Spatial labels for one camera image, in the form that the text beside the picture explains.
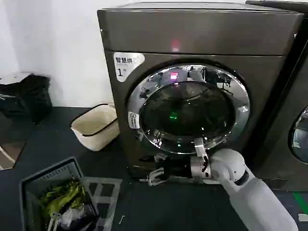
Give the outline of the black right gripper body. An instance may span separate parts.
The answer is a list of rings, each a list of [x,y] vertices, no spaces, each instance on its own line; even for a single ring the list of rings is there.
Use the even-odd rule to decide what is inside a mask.
[[[191,161],[189,158],[167,159],[163,162],[164,173],[167,176],[192,179]]]

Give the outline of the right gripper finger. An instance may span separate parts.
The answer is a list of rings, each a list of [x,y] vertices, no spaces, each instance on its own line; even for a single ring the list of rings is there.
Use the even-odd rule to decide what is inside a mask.
[[[158,153],[154,156],[154,161],[156,163],[164,163],[166,161],[169,161],[169,157],[165,154],[162,154],[162,153]]]
[[[165,173],[163,167],[158,168],[147,176],[147,182],[149,186],[156,186],[161,183],[164,183],[167,179],[169,179],[169,175]]]

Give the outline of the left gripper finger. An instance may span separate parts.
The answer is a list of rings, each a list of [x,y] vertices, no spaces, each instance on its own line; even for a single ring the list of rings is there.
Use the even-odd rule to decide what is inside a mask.
[[[51,215],[51,219],[49,221],[47,231],[56,231],[58,228],[58,223],[59,223],[60,218],[61,218],[61,214],[54,212]]]

